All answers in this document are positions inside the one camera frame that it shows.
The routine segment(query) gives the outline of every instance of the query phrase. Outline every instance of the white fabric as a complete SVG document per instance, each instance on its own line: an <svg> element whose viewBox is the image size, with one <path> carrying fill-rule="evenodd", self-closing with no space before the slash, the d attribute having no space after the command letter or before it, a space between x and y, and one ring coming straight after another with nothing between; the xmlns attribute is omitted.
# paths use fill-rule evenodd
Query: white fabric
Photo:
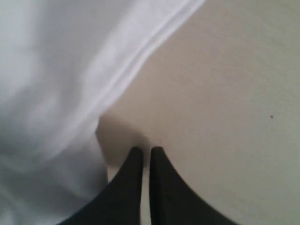
<svg viewBox="0 0 300 225"><path fill-rule="evenodd" d="M204 0L0 0L0 224L54 225L107 183L98 118Z"/></svg>

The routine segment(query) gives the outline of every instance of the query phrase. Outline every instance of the beige floor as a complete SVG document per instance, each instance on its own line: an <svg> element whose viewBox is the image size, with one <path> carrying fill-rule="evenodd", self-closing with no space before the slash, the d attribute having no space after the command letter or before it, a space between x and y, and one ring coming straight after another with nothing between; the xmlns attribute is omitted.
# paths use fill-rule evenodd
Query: beige floor
<svg viewBox="0 0 300 225"><path fill-rule="evenodd" d="M162 145L235 221L299 225L299 22L299 0L208 0L102 119L110 175L131 145Z"/></svg>

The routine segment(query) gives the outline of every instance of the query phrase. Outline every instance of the white cloth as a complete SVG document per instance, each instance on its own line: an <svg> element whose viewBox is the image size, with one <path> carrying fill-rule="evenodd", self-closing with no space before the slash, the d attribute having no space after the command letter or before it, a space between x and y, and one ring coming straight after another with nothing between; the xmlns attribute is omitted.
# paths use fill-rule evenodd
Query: white cloth
<svg viewBox="0 0 300 225"><path fill-rule="evenodd" d="M204 0L0 0L0 224L54 225L107 184L94 132Z"/></svg>

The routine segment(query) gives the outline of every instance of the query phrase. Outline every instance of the white dress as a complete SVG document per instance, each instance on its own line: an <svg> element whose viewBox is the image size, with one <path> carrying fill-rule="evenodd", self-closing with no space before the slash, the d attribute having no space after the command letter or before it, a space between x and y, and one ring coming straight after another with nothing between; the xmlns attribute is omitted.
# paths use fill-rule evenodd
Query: white dress
<svg viewBox="0 0 300 225"><path fill-rule="evenodd" d="M54 225L99 193L99 116L203 2L0 0L1 225Z"/></svg>

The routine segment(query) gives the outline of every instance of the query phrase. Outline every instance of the floor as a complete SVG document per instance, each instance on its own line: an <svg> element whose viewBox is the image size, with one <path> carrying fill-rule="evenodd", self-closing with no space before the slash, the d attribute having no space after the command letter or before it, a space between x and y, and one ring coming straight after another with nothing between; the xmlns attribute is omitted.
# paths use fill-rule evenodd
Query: floor
<svg viewBox="0 0 300 225"><path fill-rule="evenodd" d="M161 145L238 223L300 224L299 21L299 0L208 0L102 118L110 177L130 146ZM149 225L147 169L141 208Z"/></svg>

